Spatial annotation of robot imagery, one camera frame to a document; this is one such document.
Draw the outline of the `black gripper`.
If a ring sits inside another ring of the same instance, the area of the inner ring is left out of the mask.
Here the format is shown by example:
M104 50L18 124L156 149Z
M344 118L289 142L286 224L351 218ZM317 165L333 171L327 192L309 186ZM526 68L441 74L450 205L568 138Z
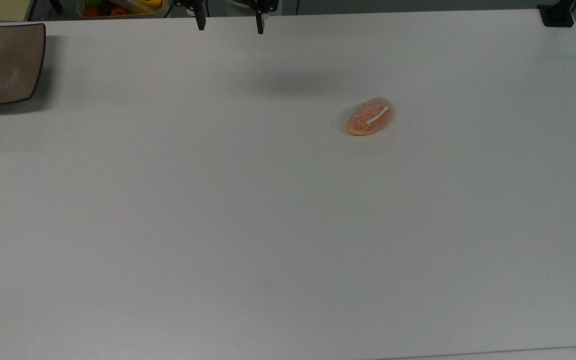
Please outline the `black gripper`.
M255 21L257 33L262 35L265 32L266 14L276 12L279 7L278 0L226 0L226 4L234 7L250 9L255 13ZM195 21L200 31L205 30L206 27L206 14L203 9L208 9L208 0L176 0L174 5L177 7L184 7L186 10L195 12Z

